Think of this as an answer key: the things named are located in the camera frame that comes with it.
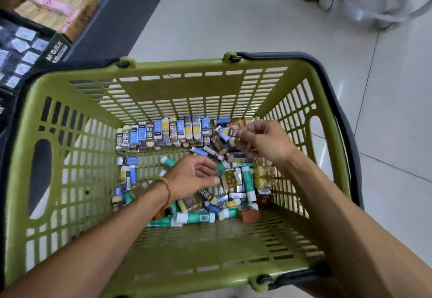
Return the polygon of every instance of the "black basket handle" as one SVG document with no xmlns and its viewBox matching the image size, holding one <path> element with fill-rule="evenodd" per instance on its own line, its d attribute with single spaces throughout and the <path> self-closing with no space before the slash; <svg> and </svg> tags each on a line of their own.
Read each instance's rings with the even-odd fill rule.
<svg viewBox="0 0 432 298">
<path fill-rule="evenodd" d="M 353 203 L 358 205 L 364 210 L 363 196 L 362 196 L 362 167 L 360 164 L 360 154 L 357 148 L 354 133 L 349 125 L 347 116 L 339 104 L 333 87 L 328 79 L 327 72 L 322 64 L 313 56 L 303 52 L 269 52 L 269 53 L 246 53 L 237 52 L 237 56 L 230 56 L 229 60 L 238 62 L 241 58 L 247 60 L 277 60 L 277 59 L 299 59 L 308 62 L 313 66 L 321 79 L 321 85 L 327 96 L 331 111 L 339 125 L 340 133 L 342 135 L 343 143 L 345 145 L 346 157 L 348 159 L 348 169 L 351 176 L 351 199 Z"/>
</svg>

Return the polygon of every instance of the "green plastic basket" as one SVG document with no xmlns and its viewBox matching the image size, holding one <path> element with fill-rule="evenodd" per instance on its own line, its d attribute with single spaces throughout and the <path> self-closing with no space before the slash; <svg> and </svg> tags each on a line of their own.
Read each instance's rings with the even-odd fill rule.
<svg viewBox="0 0 432 298">
<path fill-rule="evenodd" d="M 278 120 L 315 160 L 310 120 L 318 116 L 334 182 L 361 204 L 353 135 L 312 57 L 227 53 L 223 59 L 157 63 L 122 58 L 99 66 L 106 64 L 58 66 L 73 70 L 34 74 L 21 89 L 2 159 L 6 286 L 110 214 L 119 173 L 115 132 L 124 123 L 185 114 L 258 115 Z M 161 156 L 178 160 L 186 153 L 139 153 L 138 178 L 155 178 Z M 228 219 L 144 229 L 102 296 L 174 295 L 246 283 L 264 291 L 293 278 L 329 275 L 294 187 L 279 179 L 274 189 L 271 208 L 261 209 L 255 224 Z"/>
</svg>

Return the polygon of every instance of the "basket handle hinge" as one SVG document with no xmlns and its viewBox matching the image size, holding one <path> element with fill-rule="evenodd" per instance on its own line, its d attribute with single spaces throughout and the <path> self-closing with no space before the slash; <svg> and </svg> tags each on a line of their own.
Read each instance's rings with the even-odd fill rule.
<svg viewBox="0 0 432 298">
<path fill-rule="evenodd" d="M 300 271 L 288 272 L 273 279 L 268 274 L 262 274 L 256 279 L 256 283 L 263 285 L 268 283 L 268 290 L 275 290 L 284 285 L 294 285 L 297 283 L 310 282 L 321 277 L 332 276 L 330 266 L 327 263 L 320 263 L 313 268 L 302 269 Z"/>
</svg>

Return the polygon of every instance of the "white label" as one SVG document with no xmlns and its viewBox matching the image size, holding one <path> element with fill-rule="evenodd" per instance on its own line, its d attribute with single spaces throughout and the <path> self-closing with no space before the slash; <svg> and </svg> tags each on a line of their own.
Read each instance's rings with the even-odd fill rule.
<svg viewBox="0 0 432 298">
<path fill-rule="evenodd" d="M 37 61 L 39 58 L 38 54 L 35 54 L 31 51 L 27 51 L 24 55 L 24 57 L 22 58 L 22 61 L 29 63 L 31 65 L 33 65 L 35 63 L 35 61 Z"/>
<path fill-rule="evenodd" d="M 6 85 L 13 89 L 16 87 L 18 83 L 19 83 L 19 77 L 11 76 L 9 77 L 9 80 L 6 82 Z"/>
<path fill-rule="evenodd" d="M 30 48 L 29 44 L 23 40 L 20 39 L 13 39 L 11 40 L 10 44 L 12 44 L 12 46 L 18 50 L 20 53 L 26 51 L 27 49 Z"/>
<path fill-rule="evenodd" d="M 0 67 L 3 66 L 3 63 L 6 60 L 8 55 L 9 55 L 9 51 L 0 50 Z"/>
<path fill-rule="evenodd" d="M 15 68 L 15 73 L 19 75 L 24 75 L 30 70 L 31 66 L 25 64 L 18 64 Z"/>
<path fill-rule="evenodd" d="M 36 31 L 29 30 L 28 28 L 20 27 L 16 30 L 15 36 L 24 40 L 31 41 L 35 38 Z"/>
<path fill-rule="evenodd" d="M 37 39 L 32 45 L 31 47 L 33 49 L 37 49 L 40 51 L 44 51 L 48 45 L 48 41 L 42 40 L 42 39 Z"/>
<path fill-rule="evenodd" d="M 257 189 L 259 194 L 271 194 L 271 190 L 269 188 L 265 189 Z"/>
</svg>

